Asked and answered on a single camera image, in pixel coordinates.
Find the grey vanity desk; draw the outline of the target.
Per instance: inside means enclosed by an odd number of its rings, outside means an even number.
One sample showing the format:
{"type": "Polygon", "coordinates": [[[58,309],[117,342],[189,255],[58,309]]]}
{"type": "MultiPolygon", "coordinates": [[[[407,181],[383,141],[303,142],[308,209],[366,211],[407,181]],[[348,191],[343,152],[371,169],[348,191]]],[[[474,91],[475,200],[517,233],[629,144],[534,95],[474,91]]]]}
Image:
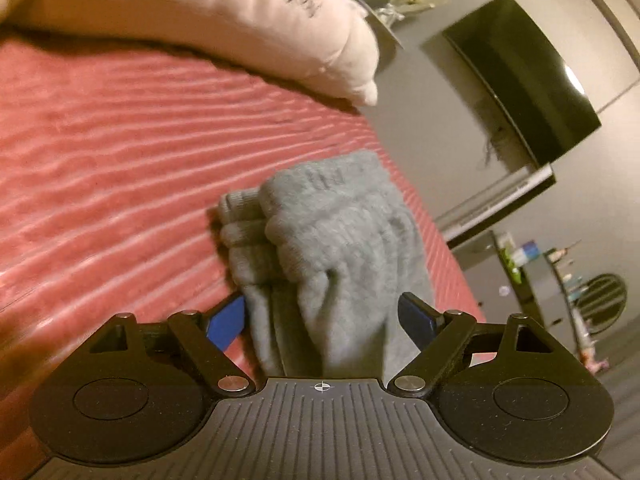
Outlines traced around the grey vanity desk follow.
{"type": "Polygon", "coordinates": [[[577,300],[587,290],[587,286],[581,276],[575,276],[570,272],[574,260],[567,255],[576,245],[577,243],[560,249],[551,248],[544,253],[544,258],[551,264],[553,271],[560,279],[561,290],[570,309],[570,322],[575,333],[578,359],[593,376],[596,376],[607,370],[610,363],[608,360],[597,358],[596,343],[590,335],[588,323],[577,307],[577,300]]]}

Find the white door frame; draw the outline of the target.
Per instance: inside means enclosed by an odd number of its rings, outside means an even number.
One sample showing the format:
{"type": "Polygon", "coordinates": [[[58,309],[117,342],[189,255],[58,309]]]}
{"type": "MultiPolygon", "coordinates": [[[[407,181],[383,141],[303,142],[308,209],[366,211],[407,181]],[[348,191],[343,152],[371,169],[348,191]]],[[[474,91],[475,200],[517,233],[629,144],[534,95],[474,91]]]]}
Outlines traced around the white door frame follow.
{"type": "Polygon", "coordinates": [[[450,249],[458,247],[551,188],[555,182],[550,164],[537,170],[523,167],[442,214],[435,224],[447,246],[450,249]]]}

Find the green cloth on cabinet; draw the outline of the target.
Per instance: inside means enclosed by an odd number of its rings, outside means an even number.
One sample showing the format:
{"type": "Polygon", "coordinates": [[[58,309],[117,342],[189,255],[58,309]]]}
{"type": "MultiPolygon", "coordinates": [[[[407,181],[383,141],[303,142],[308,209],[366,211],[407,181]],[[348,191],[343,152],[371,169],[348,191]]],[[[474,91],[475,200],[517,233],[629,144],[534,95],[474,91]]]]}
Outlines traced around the green cloth on cabinet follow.
{"type": "Polygon", "coordinates": [[[501,263],[506,270],[506,274],[509,275],[510,280],[517,285],[522,284],[522,274],[518,265],[512,260],[506,248],[500,248],[498,251],[501,263]]]}

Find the yellow two-tier side table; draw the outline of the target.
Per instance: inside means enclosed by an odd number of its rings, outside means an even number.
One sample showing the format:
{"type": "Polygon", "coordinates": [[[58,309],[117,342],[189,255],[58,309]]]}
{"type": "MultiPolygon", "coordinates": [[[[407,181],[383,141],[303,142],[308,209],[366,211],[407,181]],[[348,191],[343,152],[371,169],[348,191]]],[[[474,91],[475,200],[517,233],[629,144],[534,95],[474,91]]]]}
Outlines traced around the yellow two-tier side table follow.
{"type": "Polygon", "coordinates": [[[370,18],[373,21],[375,26],[378,28],[378,30],[380,32],[382,32],[383,36],[386,39],[392,40],[396,47],[400,47],[401,49],[405,49],[405,47],[402,44],[402,42],[400,41],[400,39],[393,32],[393,29],[390,27],[389,24],[386,23],[386,21],[384,21],[378,15],[378,12],[376,12],[374,9],[372,9],[364,0],[355,0],[355,1],[356,1],[356,3],[358,3],[363,8],[364,12],[366,12],[366,14],[367,14],[367,18],[370,18]]]}

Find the blue and white canister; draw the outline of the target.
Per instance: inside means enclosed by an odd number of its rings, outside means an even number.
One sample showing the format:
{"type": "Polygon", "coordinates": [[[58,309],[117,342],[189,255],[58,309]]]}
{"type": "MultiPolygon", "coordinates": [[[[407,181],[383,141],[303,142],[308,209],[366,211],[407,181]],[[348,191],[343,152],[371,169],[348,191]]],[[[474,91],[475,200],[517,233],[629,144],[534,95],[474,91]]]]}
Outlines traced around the blue and white canister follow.
{"type": "Polygon", "coordinates": [[[534,240],[529,240],[512,252],[511,259],[519,268],[540,256],[540,249],[534,240]]]}

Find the round vanity mirror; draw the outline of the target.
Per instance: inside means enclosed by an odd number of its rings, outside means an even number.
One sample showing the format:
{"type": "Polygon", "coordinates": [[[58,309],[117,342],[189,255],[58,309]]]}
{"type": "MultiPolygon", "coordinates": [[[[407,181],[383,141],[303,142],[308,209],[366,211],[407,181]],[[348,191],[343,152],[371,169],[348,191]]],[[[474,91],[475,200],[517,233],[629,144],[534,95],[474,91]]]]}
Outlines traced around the round vanity mirror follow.
{"type": "Polygon", "coordinates": [[[617,274],[600,274],[589,280],[576,301],[589,333],[603,333],[616,323],[626,308],[627,297],[627,285],[617,274]]]}

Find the black wall television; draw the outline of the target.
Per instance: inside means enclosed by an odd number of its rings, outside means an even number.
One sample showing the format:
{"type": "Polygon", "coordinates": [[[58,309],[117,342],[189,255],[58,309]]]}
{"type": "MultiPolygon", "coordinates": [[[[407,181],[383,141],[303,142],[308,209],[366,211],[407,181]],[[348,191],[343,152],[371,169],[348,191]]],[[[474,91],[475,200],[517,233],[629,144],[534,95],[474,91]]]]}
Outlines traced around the black wall television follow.
{"type": "Polygon", "coordinates": [[[443,32],[539,166],[601,127],[574,70],[516,0],[491,0],[443,32]]]}

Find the cream plush pillow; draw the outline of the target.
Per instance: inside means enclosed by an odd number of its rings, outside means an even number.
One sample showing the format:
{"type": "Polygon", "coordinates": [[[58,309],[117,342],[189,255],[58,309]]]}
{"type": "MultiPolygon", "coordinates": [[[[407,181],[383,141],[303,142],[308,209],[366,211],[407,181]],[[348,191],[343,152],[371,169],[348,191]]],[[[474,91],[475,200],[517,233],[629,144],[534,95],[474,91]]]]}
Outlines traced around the cream plush pillow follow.
{"type": "Polygon", "coordinates": [[[1,18],[189,47],[357,106],[378,102],[378,42],[355,0],[1,0],[1,18]]]}

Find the grey sweatpants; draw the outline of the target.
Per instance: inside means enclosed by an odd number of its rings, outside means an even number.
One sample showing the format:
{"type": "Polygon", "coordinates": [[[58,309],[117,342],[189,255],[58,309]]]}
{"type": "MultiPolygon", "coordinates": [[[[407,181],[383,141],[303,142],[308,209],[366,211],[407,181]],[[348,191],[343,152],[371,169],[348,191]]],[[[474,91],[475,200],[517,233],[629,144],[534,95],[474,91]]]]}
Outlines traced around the grey sweatpants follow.
{"type": "Polygon", "coordinates": [[[371,151],[221,197],[220,239],[269,376],[389,380],[415,356],[404,292],[431,298],[422,236],[371,151]]]}

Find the grey drawer cabinet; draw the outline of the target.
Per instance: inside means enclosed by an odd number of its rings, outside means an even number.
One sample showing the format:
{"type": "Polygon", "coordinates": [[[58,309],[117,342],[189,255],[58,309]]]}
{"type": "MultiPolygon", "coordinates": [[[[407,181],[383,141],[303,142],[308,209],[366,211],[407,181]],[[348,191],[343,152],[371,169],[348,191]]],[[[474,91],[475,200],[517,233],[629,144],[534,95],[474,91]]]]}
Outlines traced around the grey drawer cabinet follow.
{"type": "Polygon", "coordinates": [[[515,281],[502,260],[493,232],[486,231],[454,248],[454,256],[488,323],[504,323],[513,313],[524,313],[542,322],[529,284],[515,281]]]}

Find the red ribbed bedspread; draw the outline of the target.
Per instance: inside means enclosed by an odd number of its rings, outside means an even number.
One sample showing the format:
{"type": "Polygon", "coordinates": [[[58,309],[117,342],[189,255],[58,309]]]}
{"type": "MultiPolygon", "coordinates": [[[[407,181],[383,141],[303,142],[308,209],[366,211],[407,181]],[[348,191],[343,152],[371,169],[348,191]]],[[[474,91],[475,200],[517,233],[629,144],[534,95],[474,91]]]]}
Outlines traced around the red ribbed bedspread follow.
{"type": "Polygon", "coordinates": [[[142,322],[230,294],[219,197],[381,145],[349,106],[178,50],[1,38],[1,474],[44,460],[35,388],[117,312],[142,322]]]}

